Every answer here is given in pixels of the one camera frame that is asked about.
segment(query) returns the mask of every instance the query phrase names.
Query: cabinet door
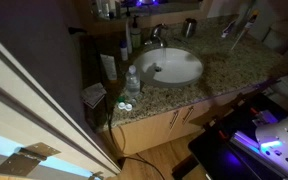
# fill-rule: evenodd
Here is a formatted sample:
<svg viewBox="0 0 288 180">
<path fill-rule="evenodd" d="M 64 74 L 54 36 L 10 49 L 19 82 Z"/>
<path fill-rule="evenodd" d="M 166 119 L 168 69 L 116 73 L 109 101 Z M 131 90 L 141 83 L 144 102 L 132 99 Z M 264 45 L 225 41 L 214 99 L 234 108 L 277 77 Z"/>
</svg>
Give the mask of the cabinet door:
<svg viewBox="0 0 288 180">
<path fill-rule="evenodd" d="M 122 156 L 165 143 L 179 114 L 180 109 L 177 109 L 113 128 L 112 133 L 119 150 L 123 152 Z M 110 140 L 108 131 L 105 136 Z"/>
<path fill-rule="evenodd" d="M 203 124 L 212 121 L 212 118 L 219 113 L 229 113 L 231 110 L 229 102 L 234 100 L 238 94 L 251 91 L 253 91 L 252 87 L 245 88 L 183 107 L 168 140 L 171 141 L 201 130 Z"/>
<path fill-rule="evenodd" d="M 171 141 L 201 130 L 202 126 L 192 124 L 190 121 L 207 112 L 210 106 L 209 101 L 202 101 L 183 107 L 168 140 Z"/>
</svg>

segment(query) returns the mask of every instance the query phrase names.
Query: soap dispenser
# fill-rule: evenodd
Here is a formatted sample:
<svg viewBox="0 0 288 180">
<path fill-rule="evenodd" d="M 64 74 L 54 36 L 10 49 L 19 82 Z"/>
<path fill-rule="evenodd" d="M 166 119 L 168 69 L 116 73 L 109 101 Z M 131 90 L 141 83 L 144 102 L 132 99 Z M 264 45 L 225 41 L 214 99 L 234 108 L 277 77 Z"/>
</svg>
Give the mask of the soap dispenser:
<svg viewBox="0 0 288 180">
<path fill-rule="evenodd" d="M 141 29 L 138 28 L 136 18 L 138 18 L 138 16 L 134 16 L 131 28 L 131 39 L 133 48 L 139 48 L 141 46 Z"/>
</svg>

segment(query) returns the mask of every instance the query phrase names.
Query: door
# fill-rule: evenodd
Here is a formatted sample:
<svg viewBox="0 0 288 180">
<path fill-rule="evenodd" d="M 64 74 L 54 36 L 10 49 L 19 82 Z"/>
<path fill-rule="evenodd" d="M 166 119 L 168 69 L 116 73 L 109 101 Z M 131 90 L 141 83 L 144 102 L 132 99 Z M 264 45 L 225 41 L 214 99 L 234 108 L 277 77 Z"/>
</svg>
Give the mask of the door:
<svg viewBox="0 0 288 180">
<path fill-rule="evenodd" d="M 0 136 L 23 146 L 42 142 L 60 151 L 55 158 L 103 177 L 120 172 L 1 43 Z"/>
</svg>

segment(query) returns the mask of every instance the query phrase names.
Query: mirror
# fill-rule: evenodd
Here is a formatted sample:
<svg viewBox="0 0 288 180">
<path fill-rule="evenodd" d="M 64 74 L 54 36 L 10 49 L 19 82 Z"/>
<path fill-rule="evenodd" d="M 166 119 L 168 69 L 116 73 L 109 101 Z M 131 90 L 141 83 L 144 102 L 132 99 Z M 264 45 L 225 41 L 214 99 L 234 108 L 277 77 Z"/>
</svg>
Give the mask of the mirror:
<svg viewBox="0 0 288 180">
<path fill-rule="evenodd" d="M 98 21 L 113 21 L 134 16 L 198 10 L 203 0 L 91 0 L 92 14 Z"/>
</svg>

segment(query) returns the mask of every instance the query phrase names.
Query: plastic bottle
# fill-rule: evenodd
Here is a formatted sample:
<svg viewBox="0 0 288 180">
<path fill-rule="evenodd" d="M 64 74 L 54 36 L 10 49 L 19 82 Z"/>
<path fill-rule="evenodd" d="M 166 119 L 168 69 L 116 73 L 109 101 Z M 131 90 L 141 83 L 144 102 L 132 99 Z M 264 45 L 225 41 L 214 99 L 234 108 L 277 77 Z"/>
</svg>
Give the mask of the plastic bottle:
<svg viewBox="0 0 288 180">
<path fill-rule="evenodd" d="M 120 49 L 121 49 L 121 56 L 123 61 L 127 61 L 128 54 L 127 54 L 127 45 L 126 41 L 120 41 Z"/>
<path fill-rule="evenodd" d="M 140 94 L 140 87 L 140 74 L 136 71 L 136 67 L 132 65 L 126 73 L 126 95 L 129 98 L 135 98 Z"/>
<path fill-rule="evenodd" d="M 129 27 L 129 20 L 126 19 L 125 23 L 125 35 L 126 35 L 126 45 L 127 45 L 127 52 L 128 54 L 132 54 L 132 41 L 131 41 L 131 34 L 130 34 L 130 27 Z"/>
<path fill-rule="evenodd" d="M 138 18 L 138 16 L 134 16 L 133 25 L 131 28 L 131 39 L 133 48 L 139 48 L 141 46 L 141 29 L 138 28 L 136 18 Z"/>
<path fill-rule="evenodd" d="M 101 5 L 102 5 L 102 14 L 103 14 L 104 18 L 109 18 L 110 1 L 101 0 Z"/>
</svg>

